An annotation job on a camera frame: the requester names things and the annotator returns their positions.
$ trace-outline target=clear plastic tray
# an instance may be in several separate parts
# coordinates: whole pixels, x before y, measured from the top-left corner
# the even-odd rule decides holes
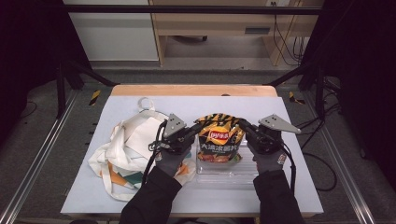
[[[196,153],[199,152],[199,144],[196,146]],[[199,183],[235,183],[251,184],[258,175],[256,162],[253,161],[253,154],[247,146],[247,141],[242,140],[238,149],[242,160],[228,163],[214,163],[201,161],[196,157],[197,182]]]

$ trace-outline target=lay's logo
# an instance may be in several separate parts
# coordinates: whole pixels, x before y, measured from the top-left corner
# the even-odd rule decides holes
[[[221,133],[216,131],[210,133],[210,138],[212,139],[214,138],[217,140],[228,140],[228,136],[229,136],[228,133]]]
[[[230,133],[224,127],[215,127],[210,130],[207,135],[207,142],[212,142],[215,145],[222,146],[228,142]]]

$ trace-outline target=aluminum rail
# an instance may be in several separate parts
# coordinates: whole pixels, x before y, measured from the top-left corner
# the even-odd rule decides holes
[[[314,101],[312,95],[309,93],[303,93],[305,100],[311,112],[314,116],[316,116],[316,110],[314,107]],[[350,203],[352,204],[353,210],[356,213],[356,216],[359,219],[361,224],[375,224],[375,219],[366,203],[364,198],[359,190],[355,180],[352,177],[352,174],[349,172],[346,163],[344,162],[337,146],[332,140],[332,136],[329,133],[329,130],[326,127],[326,124],[319,131],[321,133],[321,137],[328,150],[329,156],[334,165],[334,170],[337,173],[341,183],[344,186],[344,190],[346,191],[346,195],[349,198]]]
[[[18,187],[17,191],[12,197],[6,210],[1,214],[0,224],[13,223],[17,218],[17,215],[21,211],[21,207],[23,206],[23,203],[25,202],[27,196],[29,195],[29,192],[32,189],[33,184],[37,180],[41,168],[43,167],[48,155],[50,154],[52,147],[55,144],[55,141],[58,138],[58,135],[61,132],[70,114],[70,111],[73,108],[77,96],[78,96],[78,91],[72,91],[67,101],[66,110],[59,119],[55,120],[51,130],[49,131],[49,134],[47,135],[46,140],[44,141],[43,145],[37,152],[37,155],[35,156],[35,160],[33,161],[24,179],[22,180],[20,186]]]
[[[58,9],[77,13],[194,13],[266,15],[320,15],[325,13],[334,13],[334,10],[324,10],[321,7],[41,5],[41,9]]]

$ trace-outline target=gray floor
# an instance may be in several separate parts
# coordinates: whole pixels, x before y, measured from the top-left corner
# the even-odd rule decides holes
[[[262,51],[263,45],[259,40],[259,38],[209,37],[207,42],[201,42],[195,38],[176,37],[170,40],[163,67],[141,62],[131,69],[132,67],[128,66],[135,63],[130,63],[128,66],[124,66],[124,63],[122,68],[114,70],[115,67],[103,67],[100,64],[97,71],[104,77],[121,83],[262,84],[286,74],[293,66],[273,67],[268,55]],[[250,45],[254,45],[255,48],[248,48]],[[68,223],[72,220],[71,217],[60,214],[65,193],[73,184],[94,132],[95,123],[99,120],[101,110],[111,91],[111,88],[88,77],[84,77],[84,80],[86,85],[82,91],[78,91],[76,103],[21,207],[16,223]],[[308,105],[290,102],[290,91],[295,94],[296,99],[308,100],[306,98],[311,96],[310,92],[299,92],[296,89],[297,81],[298,78],[295,78],[277,88],[278,95],[285,101],[291,122],[295,125],[315,116]],[[89,105],[96,90],[101,90],[98,101],[96,105]],[[6,209],[55,122],[57,106],[54,82],[31,91],[28,99],[36,103],[36,110],[18,122],[0,150],[1,211]],[[337,103],[333,96],[327,100],[327,107]],[[28,104],[23,113],[28,114],[33,110],[34,105]],[[316,125],[313,124],[304,131],[310,133]],[[326,118],[325,126],[346,161],[347,168],[370,208],[375,222],[396,223],[395,192],[382,176],[375,162],[360,157],[359,145],[343,116],[335,111]],[[307,135],[298,136],[301,145],[306,138]],[[303,151],[320,156],[334,166],[319,133]],[[332,174],[328,168],[315,159],[308,157],[305,159],[316,187],[329,187],[332,184]],[[307,219],[307,223],[360,223],[345,187],[340,182],[334,190],[319,191],[318,194],[324,214]]]

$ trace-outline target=white cabinet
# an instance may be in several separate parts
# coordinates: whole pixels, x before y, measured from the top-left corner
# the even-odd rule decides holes
[[[147,0],[64,0],[65,4],[148,5]],[[70,13],[90,61],[158,61],[150,14]]]

